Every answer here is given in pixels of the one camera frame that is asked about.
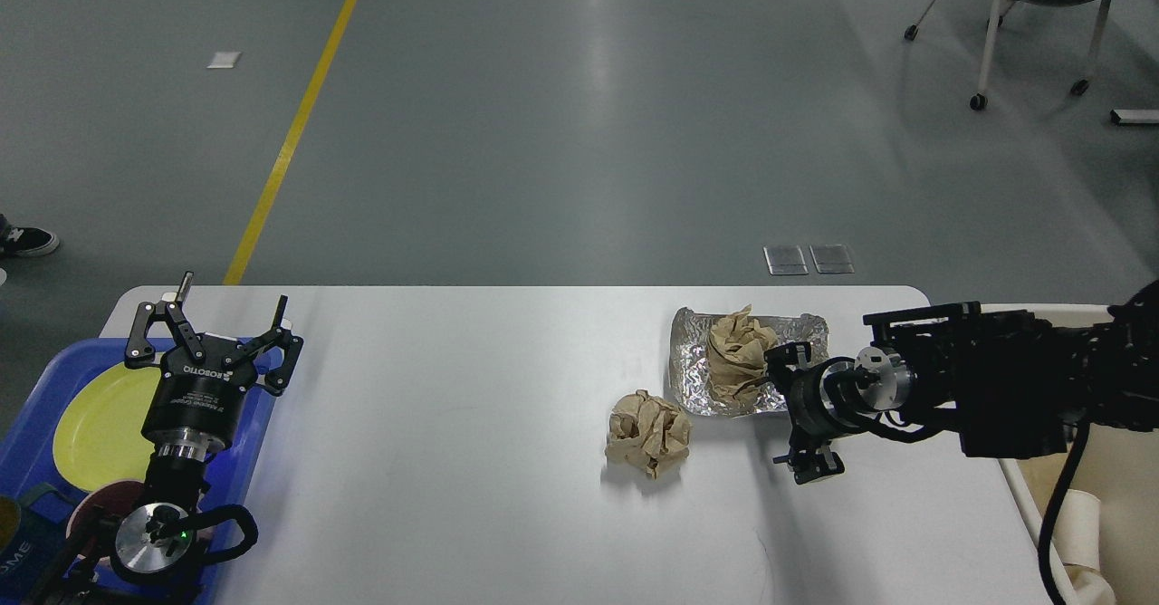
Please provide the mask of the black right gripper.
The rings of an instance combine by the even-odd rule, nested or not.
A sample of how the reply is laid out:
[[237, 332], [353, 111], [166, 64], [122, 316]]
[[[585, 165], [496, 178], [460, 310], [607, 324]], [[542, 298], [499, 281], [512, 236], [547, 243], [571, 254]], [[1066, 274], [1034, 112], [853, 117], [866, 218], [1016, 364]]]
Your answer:
[[846, 466], [829, 440], [861, 433], [861, 427], [840, 418], [824, 388], [824, 379], [836, 371], [852, 370], [857, 363], [832, 358], [812, 366], [812, 358], [810, 341], [786, 342], [764, 353], [766, 380], [778, 393], [787, 393], [790, 411], [790, 449], [772, 462], [787, 467], [795, 484], [843, 475]]

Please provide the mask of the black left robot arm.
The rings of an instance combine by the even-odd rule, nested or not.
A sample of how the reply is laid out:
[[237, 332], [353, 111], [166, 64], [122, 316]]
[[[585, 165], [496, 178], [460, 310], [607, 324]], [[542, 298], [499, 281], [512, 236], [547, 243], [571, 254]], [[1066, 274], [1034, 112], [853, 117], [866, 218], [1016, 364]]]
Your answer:
[[190, 604], [207, 567], [257, 544], [247, 506], [206, 505], [207, 469], [235, 449], [249, 395], [284, 394], [305, 341], [285, 318], [287, 296], [279, 296], [272, 325], [248, 340], [195, 330], [185, 318], [192, 279], [185, 274], [169, 296], [138, 304], [121, 358], [127, 371], [158, 371], [140, 428], [150, 443], [140, 494], [126, 513], [96, 504], [87, 520], [75, 519], [24, 604], [119, 600], [119, 590], [100, 585], [101, 561], [145, 588], [129, 593], [131, 602]]

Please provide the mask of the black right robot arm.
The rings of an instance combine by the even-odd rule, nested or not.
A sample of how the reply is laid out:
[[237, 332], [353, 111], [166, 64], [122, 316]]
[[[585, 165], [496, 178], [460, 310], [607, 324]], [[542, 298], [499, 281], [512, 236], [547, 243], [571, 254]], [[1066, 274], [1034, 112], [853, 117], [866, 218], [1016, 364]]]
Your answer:
[[1036, 542], [1040, 580], [1060, 604], [1049, 548], [1089, 428], [1156, 431], [1157, 294], [1150, 283], [1089, 327], [947, 302], [869, 313], [872, 344], [855, 358], [815, 364], [806, 341], [771, 348], [766, 380], [790, 415], [779, 462], [799, 484], [840, 475], [844, 462], [829, 446], [858, 433], [913, 444], [952, 431], [964, 455], [985, 459], [1067, 454]]

